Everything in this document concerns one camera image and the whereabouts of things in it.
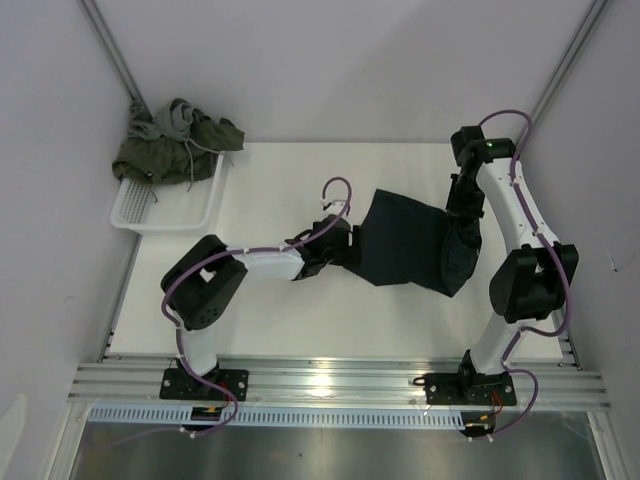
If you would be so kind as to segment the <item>dark navy shorts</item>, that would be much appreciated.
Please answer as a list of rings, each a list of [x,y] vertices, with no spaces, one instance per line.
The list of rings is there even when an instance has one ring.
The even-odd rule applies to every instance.
[[[480,222],[378,189],[344,268],[375,286],[413,283],[455,296],[474,274]]]

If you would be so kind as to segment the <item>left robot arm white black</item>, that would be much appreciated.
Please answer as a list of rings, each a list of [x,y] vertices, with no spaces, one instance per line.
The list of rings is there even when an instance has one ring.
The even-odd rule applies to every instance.
[[[218,236],[201,238],[161,280],[161,312],[176,330],[182,388],[197,400],[216,390],[219,365],[213,325],[245,281],[301,281],[358,256],[359,229],[329,214],[277,246],[233,249]]]

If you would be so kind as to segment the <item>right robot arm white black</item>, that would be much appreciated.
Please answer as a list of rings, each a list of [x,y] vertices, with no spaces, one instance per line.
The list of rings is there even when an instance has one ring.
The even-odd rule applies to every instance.
[[[506,258],[489,284],[493,314],[465,354],[471,370],[456,380],[458,395],[475,404],[491,394],[490,376],[507,373],[524,336],[556,338],[568,330],[573,317],[571,282],[579,254],[544,221],[512,140],[488,139],[481,126],[463,126],[452,135],[451,146],[459,171],[452,177],[447,213],[479,220],[489,205],[506,249]]]

